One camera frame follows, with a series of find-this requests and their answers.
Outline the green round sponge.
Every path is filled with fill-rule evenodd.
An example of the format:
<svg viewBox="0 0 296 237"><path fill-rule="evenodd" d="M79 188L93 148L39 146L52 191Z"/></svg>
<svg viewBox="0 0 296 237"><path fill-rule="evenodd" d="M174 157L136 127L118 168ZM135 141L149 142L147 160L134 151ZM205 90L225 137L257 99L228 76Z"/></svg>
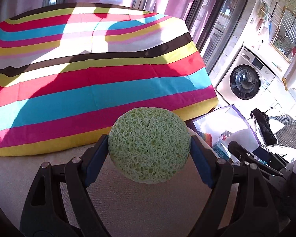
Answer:
<svg viewBox="0 0 296 237"><path fill-rule="evenodd" d="M113 164L128 179L145 184L170 180L189 157L184 121L162 108L135 108L121 115L108 135Z"/></svg>

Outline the white medicine box red logo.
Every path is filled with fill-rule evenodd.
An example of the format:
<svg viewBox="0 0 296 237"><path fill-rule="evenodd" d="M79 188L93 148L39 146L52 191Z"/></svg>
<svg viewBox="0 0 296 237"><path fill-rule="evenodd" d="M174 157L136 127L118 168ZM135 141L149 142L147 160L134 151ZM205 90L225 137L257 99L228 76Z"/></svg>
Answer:
<svg viewBox="0 0 296 237"><path fill-rule="evenodd" d="M214 144L212 149L220 158L223 158L227 161L229 161L231 159L230 152L228 151L228 149L225 147L225 145L220 140L218 140Z"/></svg>

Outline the white wicker chair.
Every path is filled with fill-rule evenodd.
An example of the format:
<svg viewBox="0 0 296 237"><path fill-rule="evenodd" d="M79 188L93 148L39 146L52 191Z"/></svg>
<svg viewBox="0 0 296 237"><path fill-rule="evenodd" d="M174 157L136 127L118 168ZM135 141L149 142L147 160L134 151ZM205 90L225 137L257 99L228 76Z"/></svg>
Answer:
<svg viewBox="0 0 296 237"><path fill-rule="evenodd" d="M296 121L286 113L269 114L272 133L277 139L276 146L296 149Z"/></svg>

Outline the black cloth on chair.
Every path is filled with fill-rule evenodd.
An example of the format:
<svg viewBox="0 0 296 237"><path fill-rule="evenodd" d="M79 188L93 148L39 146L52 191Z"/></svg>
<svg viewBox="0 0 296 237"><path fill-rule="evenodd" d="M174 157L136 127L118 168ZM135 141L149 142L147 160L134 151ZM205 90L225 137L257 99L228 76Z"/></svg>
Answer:
<svg viewBox="0 0 296 237"><path fill-rule="evenodd" d="M256 120L256 123L260 128L265 144L267 146L277 144L277 139L270 127L270 121L269 121L268 115L266 115L265 112L261 112L259 109L253 109L250 112L250 116Z"/></svg>

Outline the beige seat cushion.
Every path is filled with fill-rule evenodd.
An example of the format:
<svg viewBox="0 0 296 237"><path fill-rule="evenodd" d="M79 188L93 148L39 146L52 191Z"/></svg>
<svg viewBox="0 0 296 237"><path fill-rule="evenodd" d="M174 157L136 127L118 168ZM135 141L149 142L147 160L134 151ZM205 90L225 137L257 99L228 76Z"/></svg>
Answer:
<svg viewBox="0 0 296 237"><path fill-rule="evenodd" d="M44 162L68 163L86 146L39 156L0 157L0 207L19 227L32 181ZM147 185L129 180L107 158L89 197L112 236L187 236L199 218L211 190L192 159L169 181Z"/></svg>

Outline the gold washing machine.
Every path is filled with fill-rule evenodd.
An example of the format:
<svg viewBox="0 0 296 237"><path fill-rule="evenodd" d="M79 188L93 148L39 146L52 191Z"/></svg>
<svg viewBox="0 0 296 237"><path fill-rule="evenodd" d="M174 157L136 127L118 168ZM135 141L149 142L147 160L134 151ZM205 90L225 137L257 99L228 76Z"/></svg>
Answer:
<svg viewBox="0 0 296 237"><path fill-rule="evenodd" d="M275 73L242 45L216 90L228 104L247 105L260 99L274 78Z"/></svg>

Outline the striped colourful cushion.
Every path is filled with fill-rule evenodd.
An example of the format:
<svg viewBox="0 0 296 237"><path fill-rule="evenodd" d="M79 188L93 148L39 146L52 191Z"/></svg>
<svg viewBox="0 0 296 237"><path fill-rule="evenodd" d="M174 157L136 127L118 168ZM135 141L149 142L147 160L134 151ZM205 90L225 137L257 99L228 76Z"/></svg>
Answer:
<svg viewBox="0 0 296 237"><path fill-rule="evenodd" d="M133 108L164 108L186 121L217 104L179 18L67 3L0 22L0 157L95 143Z"/></svg>

